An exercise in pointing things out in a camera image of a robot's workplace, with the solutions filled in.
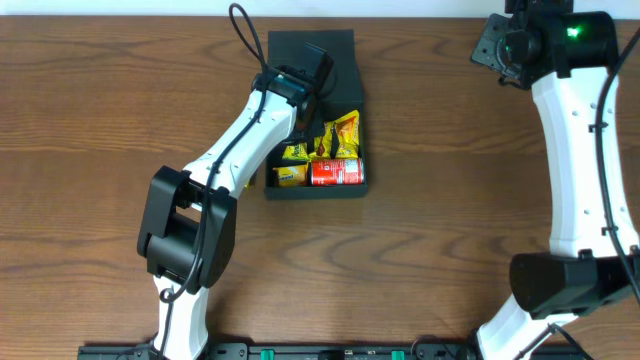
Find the soda can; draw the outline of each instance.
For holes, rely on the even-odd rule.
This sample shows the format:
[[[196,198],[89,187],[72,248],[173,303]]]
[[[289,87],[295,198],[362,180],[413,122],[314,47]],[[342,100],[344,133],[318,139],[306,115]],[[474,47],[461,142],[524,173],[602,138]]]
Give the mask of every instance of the soda can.
[[[362,184],[364,169],[362,159],[321,160],[311,163],[311,185]]]

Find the wooden tabletop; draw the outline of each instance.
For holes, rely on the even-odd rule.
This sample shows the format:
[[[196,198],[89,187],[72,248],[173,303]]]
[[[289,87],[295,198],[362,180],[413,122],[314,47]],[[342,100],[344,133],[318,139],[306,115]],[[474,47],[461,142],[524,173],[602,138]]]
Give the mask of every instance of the wooden tabletop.
[[[215,337],[256,342],[463,339],[510,294],[516,253],[545,251],[551,190],[530,92],[469,62],[484,20],[255,19],[355,29],[366,92],[363,199],[239,201],[237,244],[211,291]],[[626,44],[637,22],[618,23]],[[0,359],[70,359],[140,342],[158,298],[136,253],[149,181],[200,156],[242,110],[259,67],[226,18],[0,18]],[[640,225],[640,61],[618,121]],[[636,357],[632,299],[569,331],[598,359]]]

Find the green connector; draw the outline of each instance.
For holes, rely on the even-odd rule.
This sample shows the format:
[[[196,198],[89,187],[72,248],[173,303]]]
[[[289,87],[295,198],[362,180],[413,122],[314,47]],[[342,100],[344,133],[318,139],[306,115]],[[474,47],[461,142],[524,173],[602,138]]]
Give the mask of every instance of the green connector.
[[[262,350],[260,352],[260,360],[273,360],[275,358],[275,352],[273,350]]]
[[[392,351],[391,360],[404,360],[404,351]]]

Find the chip bag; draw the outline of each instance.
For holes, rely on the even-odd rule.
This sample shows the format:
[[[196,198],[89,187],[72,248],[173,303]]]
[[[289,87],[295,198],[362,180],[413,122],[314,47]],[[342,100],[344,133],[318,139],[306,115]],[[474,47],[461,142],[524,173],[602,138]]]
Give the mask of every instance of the chip bag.
[[[287,146],[284,149],[284,155],[282,155],[282,158],[286,160],[311,161],[307,154],[306,143]]]
[[[313,139],[314,152],[309,154],[311,160],[329,159],[331,157],[331,141],[333,140],[333,122],[324,123],[324,135]]]
[[[273,168],[278,176],[279,187],[307,185],[307,169],[309,164]]]
[[[357,159],[360,136],[360,113],[354,110],[340,119],[334,121],[338,136],[338,151],[336,159]]]

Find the open box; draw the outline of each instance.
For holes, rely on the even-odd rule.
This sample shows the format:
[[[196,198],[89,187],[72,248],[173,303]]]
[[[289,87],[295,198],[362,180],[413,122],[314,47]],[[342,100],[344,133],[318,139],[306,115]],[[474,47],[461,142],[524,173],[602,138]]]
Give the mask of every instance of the open box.
[[[278,146],[269,153],[266,159],[265,196],[270,200],[282,199],[326,199],[326,198],[356,198],[367,193],[367,161],[365,154],[365,137],[363,116],[363,94],[360,74],[355,59],[355,44],[353,30],[329,31],[271,31],[269,32],[269,59],[271,66],[290,65],[304,68],[301,62],[301,50],[305,43],[316,45],[327,51],[333,58],[333,70],[319,92],[322,99],[318,102],[315,121],[320,124],[324,133],[323,123],[334,121],[347,113],[358,110],[360,112],[358,158],[362,160],[363,182],[358,185],[334,186],[299,186],[280,188],[277,186],[275,167],[305,164],[304,161],[283,160],[284,146]],[[331,155],[335,156],[338,148],[336,134],[332,137]],[[307,145],[309,152],[313,151],[313,139]]]

